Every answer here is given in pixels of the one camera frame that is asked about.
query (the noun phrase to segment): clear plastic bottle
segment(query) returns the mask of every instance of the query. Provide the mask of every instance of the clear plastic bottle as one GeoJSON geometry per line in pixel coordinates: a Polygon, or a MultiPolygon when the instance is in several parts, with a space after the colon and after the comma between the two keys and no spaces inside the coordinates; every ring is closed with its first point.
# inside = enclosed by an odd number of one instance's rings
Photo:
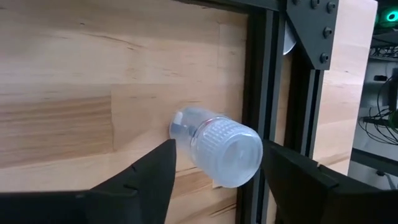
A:
{"type": "Polygon", "coordinates": [[[170,137],[193,163],[223,187],[239,187],[258,170],[262,141],[253,129],[196,107],[178,111],[170,137]]]}

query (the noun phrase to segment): wood panel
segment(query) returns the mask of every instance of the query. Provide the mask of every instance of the wood panel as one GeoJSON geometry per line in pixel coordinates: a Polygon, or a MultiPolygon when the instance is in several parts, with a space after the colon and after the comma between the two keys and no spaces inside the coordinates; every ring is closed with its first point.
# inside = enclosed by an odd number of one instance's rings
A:
{"type": "MultiPolygon", "coordinates": [[[[240,120],[244,14],[170,0],[0,8],[2,192],[94,187],[166,140],[184,106],[240,120]]],[[[231,223],[235,203],[178,153],[167,223],[231,223]]]]}
{"type": "Polygon", "coordinates": [[[325,72],[313,158],[347,174],[377,2],[338,7],[331,67],[325,72]]]}

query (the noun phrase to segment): screw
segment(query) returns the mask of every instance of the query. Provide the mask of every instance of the screw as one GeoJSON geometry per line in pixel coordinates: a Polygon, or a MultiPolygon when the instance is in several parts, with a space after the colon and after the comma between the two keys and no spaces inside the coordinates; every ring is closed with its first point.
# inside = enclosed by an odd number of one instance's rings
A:
{"type": "Polygon", "coordinates": [[[334,3],[334,2],[329,2],[328,5],[327,5],[327,9],[328,9],[328,12],[329,12],[329,13],[334,12],[335,9],[336,9],[336,3],[334,3]]]}
{"type": "Polygon", "coordinates": [[[329,55],[327,55],[326,53],[322,53],[321,57],[320,57],[320,61],[321,61],[321,63],[327,63],[329,61],[329,55]]]}
{"type": "Polygon", "coordinates": [[[311,0],[311,7],[316,9],[320,4],[320,0],[311,0]]]}
{"type": "Polygon", "coordinates": [[[379,175],[379,176],[381,176],[381,177],[384,177],[385,176],[385,173],[383,172],[383,171],[376,171],[376,174],[377,175],[379,175]]]}
{"type": "Polygon", "coordinates": [[[325,38],[328,38],[330,36],[330,34],[332,34],[333,31],[330,27],[325,27],[325,29],[323,30],[323,36],[325,38]]]}

